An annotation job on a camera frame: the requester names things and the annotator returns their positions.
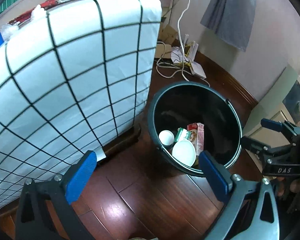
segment trash can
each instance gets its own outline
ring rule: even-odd
[[[148,129],[156,148],[167,162],[189,175],[204,177],[198,166],[189,167],[175,159],[159,140],[159,133],[200,122],[204,124],[204,150],[227,169],[239,157],[242,127],[228,99],[196,82],[177,82],[159,90],[148,110]]]

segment gray curtain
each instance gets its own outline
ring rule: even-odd
[[[246,51],[257,0],[210,0],[201,24],[226,43]]]

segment white cup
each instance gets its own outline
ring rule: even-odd
[[[172,148],[172,156],[191,167],[195,162],[195,148],[189,140],[180,140]]]
[[[159,133],[159,140],[164,146],[170,146],[173,144],[174,135],[169,130],[163,130]]]

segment metal screw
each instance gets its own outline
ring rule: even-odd
[[[267,178],[263,178],[262,183],[268,185],[270,183],[270,181]]]
[[[30,185],[32,183],[32,179],[26,179],[25,184]]]
[[[62,175],[61,174],[57,174],[56,176],[53,177],[53,179],[55,181],[60,181],[60,180],[62,180]]]
[[[233,175],[231,176],[231,179],[232,179],[233,181],[240,181],[240,180],[241,180],[241,176],[240,176],[239,174],[233,174]]]

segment grid pattern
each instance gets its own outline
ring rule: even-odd
[[[133,126],[160,17],[159,0],[80,0],[0,47],[0,207]]]

